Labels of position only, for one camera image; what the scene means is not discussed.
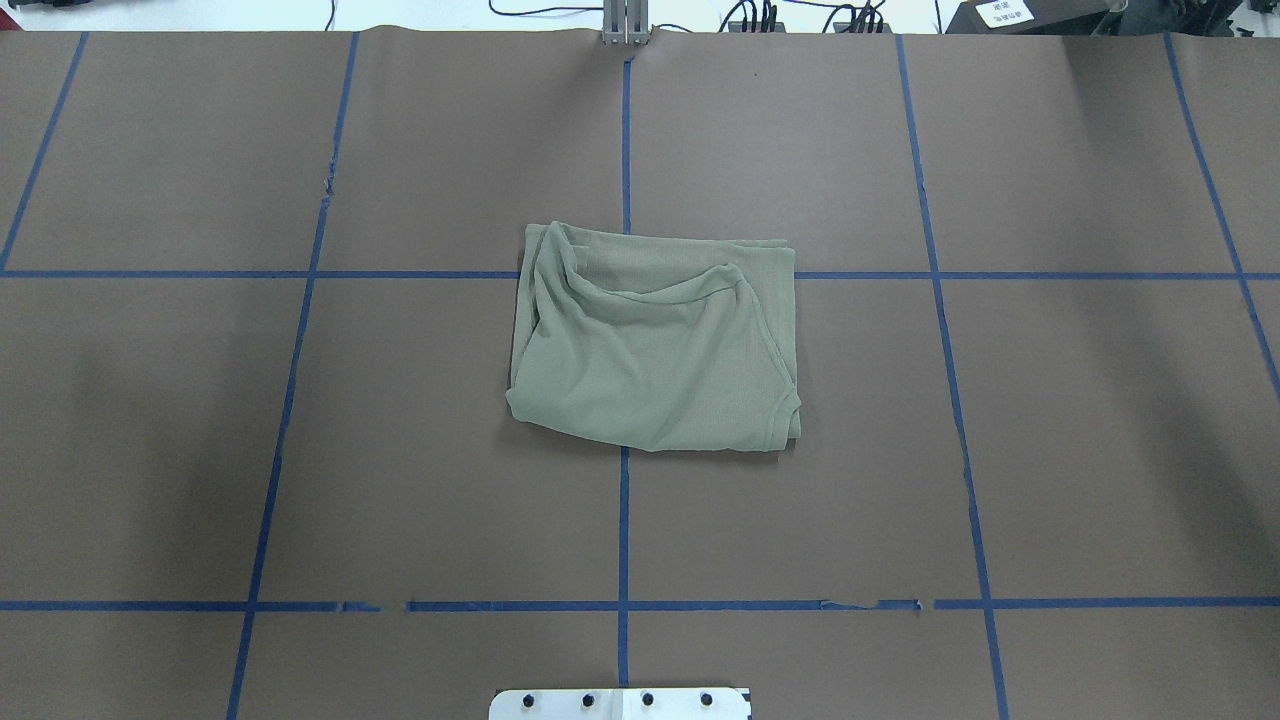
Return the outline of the aluminium frame post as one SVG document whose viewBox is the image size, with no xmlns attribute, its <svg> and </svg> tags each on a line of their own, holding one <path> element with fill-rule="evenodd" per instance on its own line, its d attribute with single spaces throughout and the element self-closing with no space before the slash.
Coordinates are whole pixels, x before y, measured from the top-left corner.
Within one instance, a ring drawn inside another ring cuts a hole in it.
<svg viewBox="0 0 1280 720">
<path fill-rule="evenodd" d="M 605 46 L 643 46 L 650 42 L 648 0 L 605 0 L 602 5 L 602 42 Z"/>
</svg>

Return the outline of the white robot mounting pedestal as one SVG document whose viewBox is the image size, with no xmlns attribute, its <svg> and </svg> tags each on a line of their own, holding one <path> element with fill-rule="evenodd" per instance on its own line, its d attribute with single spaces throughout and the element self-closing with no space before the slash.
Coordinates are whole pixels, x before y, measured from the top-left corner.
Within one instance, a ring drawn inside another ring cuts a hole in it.
<svg viewBox="0 0 1280 720">
<path fill-rule="evenodd" d="M 750 692 L 732 687 L 511 689 L 489 719 L 751 719 Z"/>
</svg>

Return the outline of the sage green long-sleeve shirt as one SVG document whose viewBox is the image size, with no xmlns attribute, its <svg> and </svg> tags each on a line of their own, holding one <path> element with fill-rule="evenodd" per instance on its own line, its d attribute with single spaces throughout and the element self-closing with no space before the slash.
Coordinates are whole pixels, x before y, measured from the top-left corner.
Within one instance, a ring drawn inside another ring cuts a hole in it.
<svg viewBox="0 0 1280 720">
<path fill-rule="evenodd" d="M 783 240 L 527 225 L 506 401 L 517 421 L 646 452 L 774 452 L 803 433 Z"/>
</svg>

